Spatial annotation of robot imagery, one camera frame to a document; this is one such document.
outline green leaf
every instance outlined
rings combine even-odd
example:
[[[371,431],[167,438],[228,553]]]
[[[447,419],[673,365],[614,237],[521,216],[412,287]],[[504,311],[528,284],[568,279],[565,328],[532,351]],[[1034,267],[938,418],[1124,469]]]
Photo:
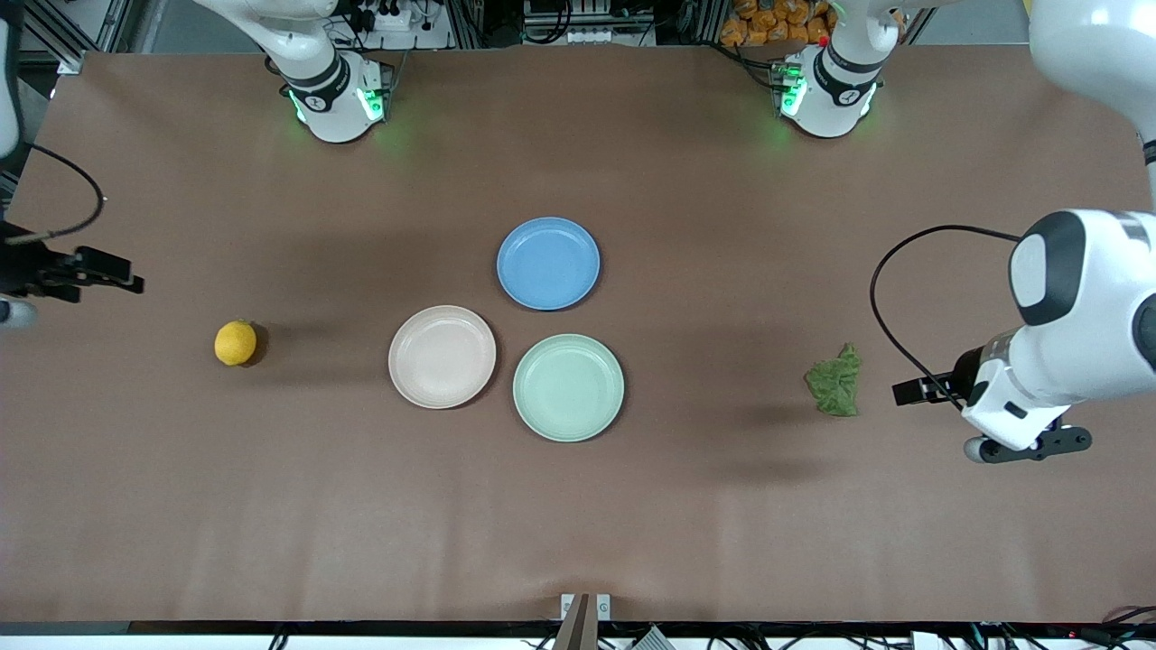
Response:
[[[813,365],[807,371],[807,386],[815,398],[815,406],[828,415],[859,415],[855,396],[859,393],[860,365],[862,360],[853,344],[843,346],[839,356]]]

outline plate rim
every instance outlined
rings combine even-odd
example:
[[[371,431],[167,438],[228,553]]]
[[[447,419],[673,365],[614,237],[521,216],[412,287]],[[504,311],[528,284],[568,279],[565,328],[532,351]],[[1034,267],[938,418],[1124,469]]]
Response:
[[[564,223],[564,224],[566,224],[570,228],[577,228],[578,229],[578,231],[581,234],[583,242],[591,250],[594,251],[594,273],[593,273],[593,278],[591,278],[591,281],[590,281],[588,286],[586,286],[585,288],[583,288],[583,290],[580,293],[578,293],[577,297],[575,297],[570,302],[566,302],[566,303],[563,303],[563,304],[556,305],[556,306],[555,305],[551,305],[551,306],[539,306],[539,305],[534,305],[534,304],[527,303],[526,301],[520,300],[518,296],[514,295],[513,291],[510,290],[510,286],[506,283],[506,278],[502,273],[502,268],[503,268],[503,260],[506,259],[506,258],[509,258],[509,256],[511,254],[511,251],[513,250],[512,249],[512,246],[513,246],[512,241],[513,241],[514,236],[518,235],[519,231],[526,230],[526,229],[529,229],[529,228],[535,228],[535,227],[548,228],[548,222]],[[498,254],[497,254],[497,260],[496,260],[496,265],[495,265],[495,271],[497,272],[498,283],[502,285],[502,290],[505,291],[505,294],[507,296],[510,296],[510,298],[513,300],[513,302],[516,302],[516,303],[518,303],[518,304],[520,304],[520,305],[523,305],[523,306],[525,306],[527,309],[533,309],[535,311],[561,311],[563,309],[566,309],[566,308],[570,308],[570,306],[573,306],[573,305],[580,303],[586,296],[590,295],[590,293],[592,290],[594,290],[594,287],[598,285],[598,279],[602,274],[602,251],[598,248],[598,241],[594,239],[594,236],[591,235],[590,230],[587,230],[586,227],[583,226],[581,223],[578,223],[577,221],[575,221],[572,219],[566,219],[564,216],[557,216],[557,215],[535,216],[534,219],[524,221],[524,222],[519,223],[518,226],[516,226],[513,228],[513,230],[511,230],[510,232],[507,232],[506,236],[505,236],[505,238],[502,239],[502,245],[498,246]]]
[[[488,350],[490,353],[489,354],[489,357],[490,357],[489,369],[484,374],[486,378],[484,378],[484,381],[481,382],[481,384],[479,385],[479,387],[476,390],[474,390],[465,399],[461,399],[459,401],[453,401],[453,402],[450,402],[450,404],[445,404],[445,405],[442,405],[442,404],[431,405],[430,402],[422,402],[418,399],[416,399],[415,396],[410,394],[405,389],[402,389],[402,386],[405,385],[405,383],[398,381],[398,374],[394,370],[394,360],[398,357],[398,353],[399,353],[398,348],[399,348],[399,346],[402,342],[402,338],[401,338],[402,332],[405,332],[407,327],[410,327],[415,322],[417,322],[418,318],[427,316],[428,312],[438,311],[438,310],[449,310],[451,313],[455,312],[455,315],[459,317],[458,320],[460,323],[467,324],[467,325],[470,324],[469,323],[470,319],[468,317],[473,317],[473,319],[476,319],[476,322],[477,322],[476,324],[480,324],[482,326],[482,332],[484,333],[484,339],[486,340],[483,341],[483,345],[486,346],[486,350]],[[494,370],[497,368],[497,340],[494,337],[494,328],[490,327],[490,324],[487,323],[486,319],[482,318],[482,316],[480,313],[477,313],[476,311],[474,311],[472,309],[468,309],[468,308],[465,308],[465,306],[461,306],[461,305],[457,305],[457,304],[436,304],[436,305],[427,306],[425,309],[422,309],[422,310],[417,311],[416,313],[414,313],[413,316],[410,316],[409,318],[407,318],[405,320],[405,323],[402,323],[398,327],[398,331],[393,333],[393,340],[390,341],[390,352],[386,354],[386,367],[387,367],[387,369],[390,371],[390,382],[393,384],[394,390],[398,391],[398,394],[400,394],[402,398],[405,398],[406,401],[409,401],[410,404],[414,404],[414,405],[420,406],[422,408],[430,408],[430,409],[433,409],[433,411],[443,411],[443,409],[446,409],[446,408],[454,408],[454,407],[461,406],[464,404],[467,404],[469,400],[472,400],[475,397],[477,397],[477,394],[481,393],[486,389],[486,386],[490,383],[490,381],[494,378]]]
[[[541,348],[541,347],[543,347],[543,346],[546,346],[548,344],[555,344],[555,342],[557,342],[556,341],[557,339],[578,339],[578,340],[581,340],[583,342],[585,342],[586,345],[593,344],[594,349],[598,350],[599,353],[605,352],[605,354],[609,356],[609,360],[613,361],[612,372],[617,377],[617,379],[618,379],[617,383],[621,385],[621,390],[618,391],[618,394],[615,398],[614,412],[610,415],[609,420],[607,420],[607,422],[605,424],[602,424],[594,433],[592,433],[590,435],[585,435],[585,436],[579,437],[579,438],[575,438],[575,440],[563,440],[563,438],[560,438],[557,436],[553,436],[553,435],[549,435],[549,434],[546,434],[546,433],[539,430],[536,427],[534,427],[534,424],[531,423],[529,419],[526,416],[526,413],[525,413],[523,406],[518,402],[519,386],[525,383],[525,372],[526,372],[526,370],[524,370],[524,368],[526,367],[526,360],[529,359],[529,356],[532,354],[534,354],[535,352],[538,352],[539,348]],[[541,437],[543,437],[543,438],[546,438],[546,440],[548,440],[550,442],[557,442],[557,443],[564,443],[564,444],[565,443],[586,442],[586,441],[588,441],[588,440],[591,440],[593,437],[596,437],[596,436],[601,435],[603,431],[606,431],[610,427],[610,424],[613,424],[614,421],[617,420],[618,415],[622,413],[622,405],[625,404],[625,396],[627,396],[627,375],[622,370],[622,362],[618,361],[618,357],[617,357],[617,355],[614,354],[614,350],[610,349],[610,347],[607,346],[606,344],[603,344],[602,341],[600,341],[600,340],[598,340],[598,339],[595,339],[593,337],[588,337],[586,334],[579,334],[577,332],[562,332],[562,333],[558,333],[558,334],[553,334],[550,337],[547,337],[547,338],[538,341],[533,346],[531,346],[529,349],[526,350],[526,353],[523,354],[521,359],[518,361],[518,367],[514,368],[513,381],[511,382],[511,384],[512,384],[511,385],[511,393],[513,396],[514,409],[518,412],[518,416],[521,419],[523,423],[525,423],[529,428],[529,430],[534,431],[539,436],[541,436]]]

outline white plate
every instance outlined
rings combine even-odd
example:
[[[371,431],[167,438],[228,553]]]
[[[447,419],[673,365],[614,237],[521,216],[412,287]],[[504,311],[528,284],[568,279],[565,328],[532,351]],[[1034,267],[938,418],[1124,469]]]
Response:
[[[439,305],[406,320],[390,345],[390,378],[401,397],[452,408],[486,387],[497,362],[494,332],[473,311]]]

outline yellow lemon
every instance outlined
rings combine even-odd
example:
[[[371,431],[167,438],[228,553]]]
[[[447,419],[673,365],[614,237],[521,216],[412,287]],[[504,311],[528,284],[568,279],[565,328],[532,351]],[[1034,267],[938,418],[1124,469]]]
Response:
[[[257,331],[244,320],[225,323],[217,331],[213,352],[225,365],[240,365],[253,357],[257,352]]]

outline table surface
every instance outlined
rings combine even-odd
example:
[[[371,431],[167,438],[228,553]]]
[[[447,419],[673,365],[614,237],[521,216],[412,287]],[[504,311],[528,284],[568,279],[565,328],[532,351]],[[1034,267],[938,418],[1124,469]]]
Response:
[[[132,259],[147,293],[40,301],[0,341],[0,618],[529,619],[591,590],[620,619],[1075,621],[1156,600],[1156,401],[1074,408],[1085,453],[972,464],[951,408],[892,404],[914,370],[867,302],[917,229],[1149,207],[1132,130],[1025,49],[904,49],[885,76],[822,141],[709,50],[418,53],[392,123],[331,146],[259,57],[90,54],[40,142],[108,209],[55,245]],[[10,219],[90,201],[37,155]],[[605,263],[560,313],[494,272],[546,214]],[[946,370],[1015,326],[1008,252],[902,253],[896,334]],[[490,323],[499,361],[470,404],[424,411],[386,352],[443,303]],[[271,331],[254,368],[213,357],[234,318]],[[518,359],[561,332],[627,375],[588,443],[513,408]],[[802,376],[846,341],[861,415],[828,418]]]

